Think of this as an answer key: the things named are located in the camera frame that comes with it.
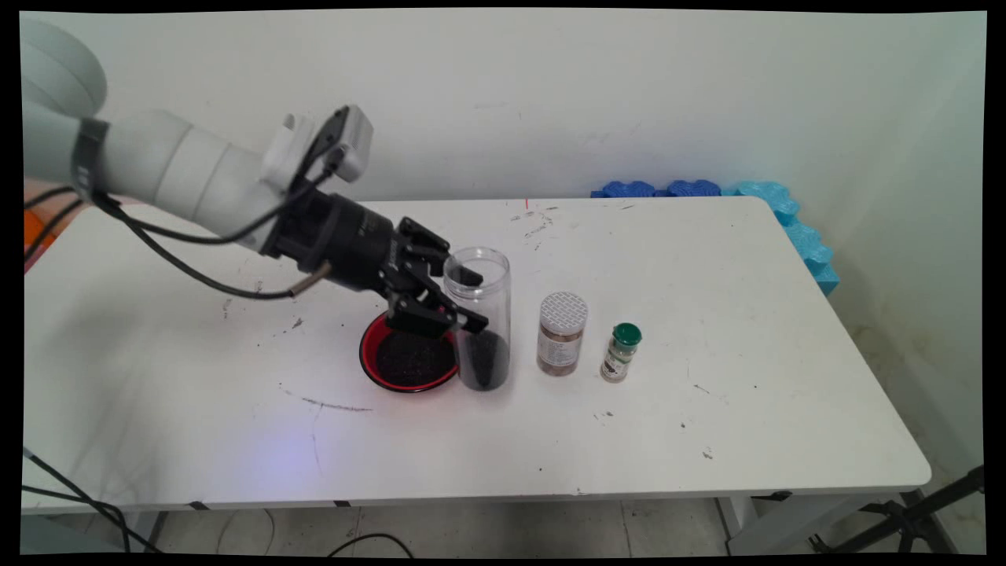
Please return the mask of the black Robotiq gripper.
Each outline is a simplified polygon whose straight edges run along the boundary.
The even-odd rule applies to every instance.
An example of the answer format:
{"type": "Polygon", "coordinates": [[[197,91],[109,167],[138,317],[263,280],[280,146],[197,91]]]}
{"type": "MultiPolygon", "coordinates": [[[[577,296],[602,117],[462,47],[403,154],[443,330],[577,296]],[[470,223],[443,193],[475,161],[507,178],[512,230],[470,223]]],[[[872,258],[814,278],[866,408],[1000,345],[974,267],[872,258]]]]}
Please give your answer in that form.
{"type": "Polygon", "coordinates": [[[329,266],[325,279],[344,288],[373,291],[388,299],[387,325],[414,336],[441,338],[454,330],[481,333],[489,318],[443,292],[427,271],[398,271],[402,249],[430,266],[435,278],[463,286],[484,281],[467,267],[445,268],[450,244],[409,216],[399,223],[338,194],[308,190],[279,214],[263,254],[294,261],[313,274],[329,266]]]}

